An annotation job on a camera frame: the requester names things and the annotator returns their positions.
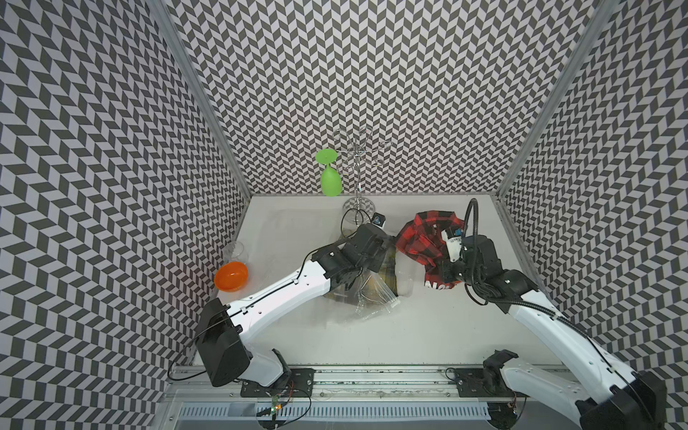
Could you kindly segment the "clear plastic vacuum bag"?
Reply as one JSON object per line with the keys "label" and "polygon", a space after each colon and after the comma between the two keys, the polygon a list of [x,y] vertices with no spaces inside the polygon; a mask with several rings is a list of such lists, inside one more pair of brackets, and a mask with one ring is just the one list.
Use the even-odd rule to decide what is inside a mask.
{"label": "clear plastic vacuum bag", "polygon": [[410,297],[414,288],[415,262],[392,247],[379,272],[364,271],[350,287],[340,286],[325,295],[327,318],[336,324],[357,324],[391,314]]}

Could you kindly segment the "red plaid shirt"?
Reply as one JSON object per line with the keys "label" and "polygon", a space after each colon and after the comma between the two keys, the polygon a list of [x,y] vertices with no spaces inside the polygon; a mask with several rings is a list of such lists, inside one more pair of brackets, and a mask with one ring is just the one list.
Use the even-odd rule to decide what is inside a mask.
{"label": "red plaid shirt", "polygon": [[449,259],[442,232],[463,230],[464,221],[453,211],[422,211],[407,222],[395,238],[398,251],[420,263],[425,271],[424,285],[433,290],[452,290],[459,282],[445,281],[440,265]]}

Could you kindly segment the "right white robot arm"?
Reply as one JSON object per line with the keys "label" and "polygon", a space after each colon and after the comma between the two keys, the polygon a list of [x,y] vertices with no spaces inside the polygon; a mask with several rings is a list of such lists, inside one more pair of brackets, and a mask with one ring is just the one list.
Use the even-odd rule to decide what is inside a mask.
{"label": "right white robot arm", "polygon": [[633,370],[568,321],[524,273],[505,270],[491,239],[456,236],[446,245],[444,279],[477,288],[488,304],[536,335],[575,378],[555,376],[502,349],[483,363],[488,393],[522,393],[582,429],[664,428],[668,390],[656,374]]}

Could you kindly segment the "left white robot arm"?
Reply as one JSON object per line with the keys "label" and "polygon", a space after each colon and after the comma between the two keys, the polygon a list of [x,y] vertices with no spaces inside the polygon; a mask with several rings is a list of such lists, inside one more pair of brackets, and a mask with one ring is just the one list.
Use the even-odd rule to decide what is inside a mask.
{"label": "left white robot arm", "polygon": [[248,381],[283,390],[292,371],[277,349],[251,346],[260,331],[284,315],[365,271],[378,272],[391,237],[373,223],[362,224],[347,238],[307,254],[299,270],[254,295],[227,305],[213,299],[202,310],[193,344],[214,387]]}

